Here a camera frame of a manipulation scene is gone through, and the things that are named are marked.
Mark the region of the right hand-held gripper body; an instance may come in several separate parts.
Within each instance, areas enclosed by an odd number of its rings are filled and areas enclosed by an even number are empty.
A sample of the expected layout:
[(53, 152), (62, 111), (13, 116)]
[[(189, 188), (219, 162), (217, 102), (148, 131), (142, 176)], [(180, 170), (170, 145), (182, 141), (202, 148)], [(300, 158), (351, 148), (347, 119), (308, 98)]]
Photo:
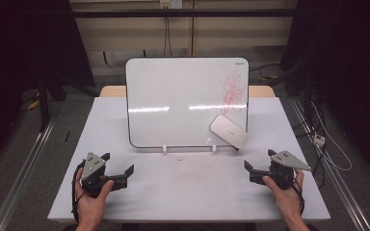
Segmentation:
[(289, 151), (277, 152), (270, 157), (269, 175), (282, 190), (287, 190), (293, 185), (295, 169), (311, 171), (311, 167), (298, 159)]

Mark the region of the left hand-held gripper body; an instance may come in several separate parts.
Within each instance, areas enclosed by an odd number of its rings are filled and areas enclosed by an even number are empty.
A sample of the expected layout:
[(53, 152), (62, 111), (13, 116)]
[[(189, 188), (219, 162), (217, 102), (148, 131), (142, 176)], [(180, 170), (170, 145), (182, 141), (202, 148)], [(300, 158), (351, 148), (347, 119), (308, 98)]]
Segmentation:
[(93, 198), (99, 197), (105, 190), (109, 176), (105, 175), (106, 163), (93, 152), (89, 152), (83, 167), (81, 184), (83, 190)]

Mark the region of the white whiteboard eraser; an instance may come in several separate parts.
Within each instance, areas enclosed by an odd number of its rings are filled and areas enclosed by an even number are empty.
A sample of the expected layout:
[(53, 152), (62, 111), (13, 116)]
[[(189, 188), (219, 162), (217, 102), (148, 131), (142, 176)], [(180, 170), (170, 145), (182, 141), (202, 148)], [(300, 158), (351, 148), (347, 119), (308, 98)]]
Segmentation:
[(215, 117), (211, 131), (236, 149), (242, 148), (249, 139), (249, 133), (224, 115)]

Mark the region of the white whiteboard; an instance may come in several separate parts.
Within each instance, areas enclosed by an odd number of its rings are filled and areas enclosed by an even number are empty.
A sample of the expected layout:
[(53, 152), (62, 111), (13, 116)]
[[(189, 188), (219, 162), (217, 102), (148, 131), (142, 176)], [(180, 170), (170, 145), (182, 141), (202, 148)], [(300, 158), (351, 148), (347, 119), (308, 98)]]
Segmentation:
[(231, 146), (210, 125), (225, 116), (248, 132), (244, 58), (135, 58), (126, 63), (130, 143), (137, 148)]

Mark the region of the person's right hand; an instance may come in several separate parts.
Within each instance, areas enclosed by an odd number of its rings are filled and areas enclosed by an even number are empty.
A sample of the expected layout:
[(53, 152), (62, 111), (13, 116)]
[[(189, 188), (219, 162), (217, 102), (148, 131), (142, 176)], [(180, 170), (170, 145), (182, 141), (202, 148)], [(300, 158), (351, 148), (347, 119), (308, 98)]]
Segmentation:
[(270, 176), (264, 176), (263, 180), (274, 195), (282, 219), (302, 216), (302, 200), (294, 188), (282, 190)]

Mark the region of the person's left hand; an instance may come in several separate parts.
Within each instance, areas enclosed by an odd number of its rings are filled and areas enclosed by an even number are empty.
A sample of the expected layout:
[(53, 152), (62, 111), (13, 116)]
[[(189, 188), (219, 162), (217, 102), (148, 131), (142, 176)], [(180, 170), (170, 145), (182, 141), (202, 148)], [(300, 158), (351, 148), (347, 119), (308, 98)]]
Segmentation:
[(104, 186), (104, 192), (97, 198), (90, 197), (83, 190), (80, 179), (83, 169), (80, 168), (76, 175), (75, 197), (77, 200), (77, 209), (79, 213), (79, 222), (100, 222), (103, 220), (106, 198), (113, 188), (114, 182), (109, 181)]

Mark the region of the wooden table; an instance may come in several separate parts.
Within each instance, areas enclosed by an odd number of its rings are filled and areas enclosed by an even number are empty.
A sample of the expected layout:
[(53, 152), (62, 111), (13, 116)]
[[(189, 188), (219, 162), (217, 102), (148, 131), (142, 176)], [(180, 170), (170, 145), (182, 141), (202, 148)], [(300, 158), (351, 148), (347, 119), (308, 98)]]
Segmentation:
[[(100, 94), (100, 97), (125, 97), (126, 86), (106, 86)], [(268, 86), (249, 86), (250, 97), (275, 97), (275, 93), (271, 87)]]

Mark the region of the white table cover sheet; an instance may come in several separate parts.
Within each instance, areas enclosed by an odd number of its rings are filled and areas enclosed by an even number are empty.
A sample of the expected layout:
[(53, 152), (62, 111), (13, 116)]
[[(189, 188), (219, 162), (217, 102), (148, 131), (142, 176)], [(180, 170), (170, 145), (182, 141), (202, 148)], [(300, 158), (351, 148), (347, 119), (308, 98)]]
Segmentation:
[(271, 192), (251, 182), (245, 163), (256, 169), (270, 164), (268, 150), (304, 155), (276, 97), (253, 98), (250, 139), (240, 151), (215, 153), (144, 153), (128, 141), (126, 103), (122, 98), (94, 100), (64, 181), (48, 214), (70, 222), (72, 176), (89, 152), (110, 154), (106, 172), (135, 168), (127, 188), (112, 192), (105, 218), (115, 222), (249, 222), (280, 218)]

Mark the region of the black metal stand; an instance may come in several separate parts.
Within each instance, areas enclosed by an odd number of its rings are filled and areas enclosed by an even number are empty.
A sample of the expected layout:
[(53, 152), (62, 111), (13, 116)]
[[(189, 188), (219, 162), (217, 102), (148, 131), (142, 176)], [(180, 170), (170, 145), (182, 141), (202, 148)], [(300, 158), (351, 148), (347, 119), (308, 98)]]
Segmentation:
[(39, 77), (39, 96), (40, 96), (40, 131), (43, 132), (50, 121), (47, 86), (44, 75), (41, 75)]

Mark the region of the black horizontal bar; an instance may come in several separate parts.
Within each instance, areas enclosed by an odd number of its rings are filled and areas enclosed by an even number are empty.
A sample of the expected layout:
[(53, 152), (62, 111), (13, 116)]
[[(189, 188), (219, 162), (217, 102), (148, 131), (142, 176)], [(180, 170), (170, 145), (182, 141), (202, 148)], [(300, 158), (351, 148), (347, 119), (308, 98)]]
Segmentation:
[(285, 17), (303, 14), (291, 9), (259, 10), (80, 10), (73, 15), (78, 18), (106, 17)]

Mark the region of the metal floor rail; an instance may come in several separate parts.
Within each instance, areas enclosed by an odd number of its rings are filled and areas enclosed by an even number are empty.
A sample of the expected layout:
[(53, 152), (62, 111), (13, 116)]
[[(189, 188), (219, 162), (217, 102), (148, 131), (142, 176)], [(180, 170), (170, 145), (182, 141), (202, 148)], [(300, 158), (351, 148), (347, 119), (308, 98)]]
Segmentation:
[(40, 154), (44, 149), (48, 138), (51, 135), (59, 113), (59, 110), (55, 111), (50, 119), (46, 122), (44, 129), (39, 132), (37, 139), (27, 156), (25, 163), (22, 166), (22, 169), (17, 174), (13, 185), (11, 186), (8, 194), (3, 200), (3, 203), (0, 206), (0, 231), (6, 230), (9, 221), (13, 215), (13, 212), (26, 188), (26, 184), (28, 183), (32, 172), (38, 162)]
[(309, 122), (304, 118), (304, 106), (298, 99), (290, 99), (290, 103), (301, 122), (301, 126), (304, 128), (304, 131), (308, 133), (308, 138), (310, 143), (315, 148), (317, 158), (321, 161), (321, 165), (323, 166), (325, 173), (330, 178), (337, 194), (342, 201), (345, 210), (347, 211), (349, 217), (351, 218), (353, 224), (356, 227), (356, 231), (370, 231), (370, 223), (367, 220), (364, 212), (362, 211), (359, 203), (355, 199), (353, 193), (347, 186), (344, 178), (342, 177), (342, 172), (349, 172), (352, 167), (352, 161), (348, 157), (347, 153), (342, 149), (340, 145), (331, 137), (329, 131), (325, 126), (325, 122), (323, 121), (320, 113), (313, 102), (310, 103), (310, 108), (314, 111), (316, 119), (320, 122), (321, 130), (325, 133), (326, 137), (336, 146), (341, 154), (346, 158), (349, 163), (348, 167), (340, 167), (338, 166), (331, 158), (326, 146), (323, 145), (322, 147), (313, 143), (313, 136), (315, 133), (315, 128), (309, 124)]

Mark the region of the thin brown wall pipe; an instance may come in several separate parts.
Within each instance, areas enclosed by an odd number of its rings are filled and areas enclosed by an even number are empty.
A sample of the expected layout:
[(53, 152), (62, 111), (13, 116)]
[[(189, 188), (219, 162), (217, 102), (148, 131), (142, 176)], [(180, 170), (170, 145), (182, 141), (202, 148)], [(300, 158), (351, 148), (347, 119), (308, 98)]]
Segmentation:
[[(195, 9), (195, 3), (196, 3), (196, 0), (191, 0), (190, 7), (192, 10)], [(195, 47), (194, 47), (195, 31), (194, 30), (195, 30), (195, 18), (191, 17), (190, 18), (190, 47), (189, 47), (190, 57), (194, 57), (194, 50), (195, 50)]]

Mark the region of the white wall socket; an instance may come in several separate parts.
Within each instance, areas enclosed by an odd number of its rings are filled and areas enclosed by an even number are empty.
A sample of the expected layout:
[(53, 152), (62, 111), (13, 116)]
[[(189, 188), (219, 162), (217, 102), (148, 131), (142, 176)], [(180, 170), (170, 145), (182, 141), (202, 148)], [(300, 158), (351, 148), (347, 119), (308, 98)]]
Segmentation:
[(183, 8), (182, 0), (159, 0), (161, 9), (174, 9), (179, 10)]

